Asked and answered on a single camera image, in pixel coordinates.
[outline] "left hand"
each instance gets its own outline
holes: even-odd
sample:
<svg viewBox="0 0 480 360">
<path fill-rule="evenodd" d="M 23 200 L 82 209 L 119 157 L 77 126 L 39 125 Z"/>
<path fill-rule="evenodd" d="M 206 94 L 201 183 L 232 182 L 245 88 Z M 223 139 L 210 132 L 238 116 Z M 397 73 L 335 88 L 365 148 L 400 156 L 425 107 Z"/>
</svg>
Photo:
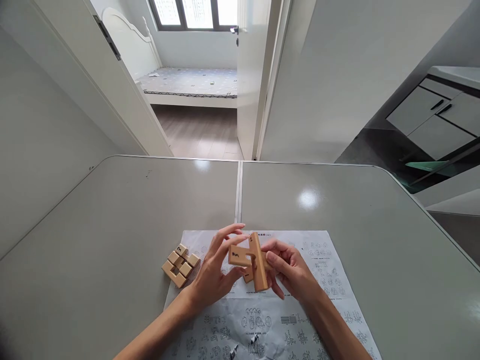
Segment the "left hand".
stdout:
<svg viewBox="0 0 480 360">
<path fill-rule="evenodd" d="M 191 285 L 184 289 L 199 312 L 227 295 L 234 283 L 245 274 L 245 269 L 241 266 L 232 268 L 227 275 L 221 271 L 222 262 L 229 252 L 230 245 L 237 245 L 249 238 L 248 235 L 242 234 L 241 229 L 244 226 L 245 224 L 235 223 L 215 234 L 198 275 Z"/>
</svg>

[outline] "forearm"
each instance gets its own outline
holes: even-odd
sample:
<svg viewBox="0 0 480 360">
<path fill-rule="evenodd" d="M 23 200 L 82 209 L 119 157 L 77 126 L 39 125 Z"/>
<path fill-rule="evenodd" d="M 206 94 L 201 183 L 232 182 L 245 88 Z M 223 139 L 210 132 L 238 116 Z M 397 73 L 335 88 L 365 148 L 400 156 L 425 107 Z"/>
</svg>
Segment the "forearm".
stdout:
<svg viewBox="0 0 480 360">
<path fill-rule="evenodd" d="M 323 290 L 302 305 L 334 360 L 372 359 Z"/>
<path fill-rule="evenodd" d="M 168 308 L 133 339 L 115 360 L 159 357 L 179 335 L 182 326 L 196 315 L 188 291 L 188 287 L 181 291 Z"/>
</svg>

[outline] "bed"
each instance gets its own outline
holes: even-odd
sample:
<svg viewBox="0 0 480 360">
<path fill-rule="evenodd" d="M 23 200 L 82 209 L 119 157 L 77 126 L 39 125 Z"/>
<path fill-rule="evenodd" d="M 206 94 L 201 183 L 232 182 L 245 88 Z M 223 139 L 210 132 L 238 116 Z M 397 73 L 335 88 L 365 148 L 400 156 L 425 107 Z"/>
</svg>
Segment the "bed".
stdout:
<svg viewBox="0 0 480 360">
<path fill-rule="evenodd" d="M 237 107 L 237 70 L 165 67 L 145 18 L 147 36 L 107 7 L 102 21 L 131 77 L 150 104 Z"/>
</svg>

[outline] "bedroom doorway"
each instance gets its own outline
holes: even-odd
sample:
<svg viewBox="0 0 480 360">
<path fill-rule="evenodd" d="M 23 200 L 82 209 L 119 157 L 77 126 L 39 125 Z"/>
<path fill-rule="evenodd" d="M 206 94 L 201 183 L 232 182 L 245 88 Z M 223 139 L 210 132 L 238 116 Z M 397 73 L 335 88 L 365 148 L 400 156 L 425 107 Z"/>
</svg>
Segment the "bedroom doorway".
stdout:
<svg viewBox="0 0 480 360">
<path fill-rule="evenodd" d="M 174 156 L 254 159 L 289 1 L 90 1 Z"/>
</svg>

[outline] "mattress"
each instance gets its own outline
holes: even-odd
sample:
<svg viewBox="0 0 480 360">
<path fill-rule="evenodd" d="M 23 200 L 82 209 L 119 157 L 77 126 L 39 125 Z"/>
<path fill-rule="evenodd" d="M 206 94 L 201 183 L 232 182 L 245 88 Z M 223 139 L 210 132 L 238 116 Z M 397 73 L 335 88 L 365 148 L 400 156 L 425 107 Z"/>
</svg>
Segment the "mattress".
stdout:
<svg viewBox="0 0 480 360">
<path fill-rule="evenodd" d="M 146 94 L 236 98 L 237 70 L 161 67 L 137 79 Z"/>
</svg>

